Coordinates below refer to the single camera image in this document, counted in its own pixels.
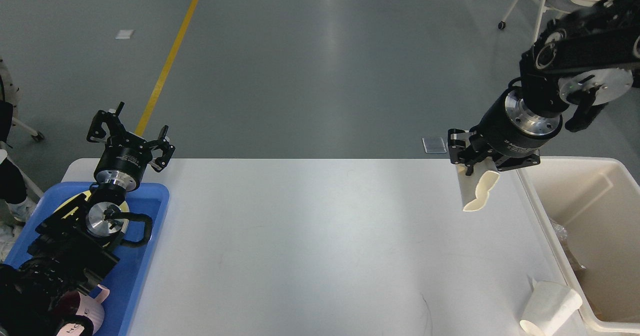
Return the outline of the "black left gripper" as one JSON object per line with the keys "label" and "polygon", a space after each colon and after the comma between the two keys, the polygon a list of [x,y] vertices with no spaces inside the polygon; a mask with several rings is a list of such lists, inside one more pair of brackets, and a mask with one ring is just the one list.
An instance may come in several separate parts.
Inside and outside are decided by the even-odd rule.
{"label": "black left gripper", "polygon": [[98,110],[87,131],[86,141],[105,144],[94,170],[94,179],[99,184],[110,183],[134,191],[142,182],[147,164],[155,172],[162,172],[176,148],[169,141],[168,125],[160,129],[155,140],[144,141],[140,148],[125,147],[130,145],[130,136],[119,119],[124,106],[125,103],[120,102],[116,110]]}

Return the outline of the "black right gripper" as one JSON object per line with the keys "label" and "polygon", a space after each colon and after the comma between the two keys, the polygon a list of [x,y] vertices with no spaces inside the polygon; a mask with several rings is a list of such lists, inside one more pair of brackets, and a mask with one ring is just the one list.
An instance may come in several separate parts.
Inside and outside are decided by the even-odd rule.
{"label": "black right gripper", "polygon": [[449,129],[450,162],[464,167],[471,176],[474,167],[488,160],[499,172],[540,164],[540,151],[562,130],[563,117],[543,117],[525,103],[520,90],[506,90],[487,110],[477,131]]}

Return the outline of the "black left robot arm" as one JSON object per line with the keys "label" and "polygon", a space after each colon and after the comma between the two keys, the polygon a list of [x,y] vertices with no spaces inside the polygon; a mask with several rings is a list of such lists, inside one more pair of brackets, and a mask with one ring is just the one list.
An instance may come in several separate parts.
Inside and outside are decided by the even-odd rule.
{"label": "black left robot arm", "polygon": [[1,264],[2,334],[128,331],[169,201],[165,186],[142,178],[162,171],[175,147],[168,126],[150,141],[128,132],[123,107],[99,110],[87,132],[104,144],[94,183],[46,191]]}

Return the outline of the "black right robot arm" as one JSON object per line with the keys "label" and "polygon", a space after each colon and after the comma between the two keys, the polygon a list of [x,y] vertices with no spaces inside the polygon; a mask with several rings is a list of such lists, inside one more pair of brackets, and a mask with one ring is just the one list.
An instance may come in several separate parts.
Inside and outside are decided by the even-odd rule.
{"label": "black right robot arm", "polygon": [[450,162],[464,176],[485,160],[498,172],[537,165],[562,128],[588,128],[639,85],[639,32],[639,0],[599,0],[548,22],[478,125],[448,131]]}

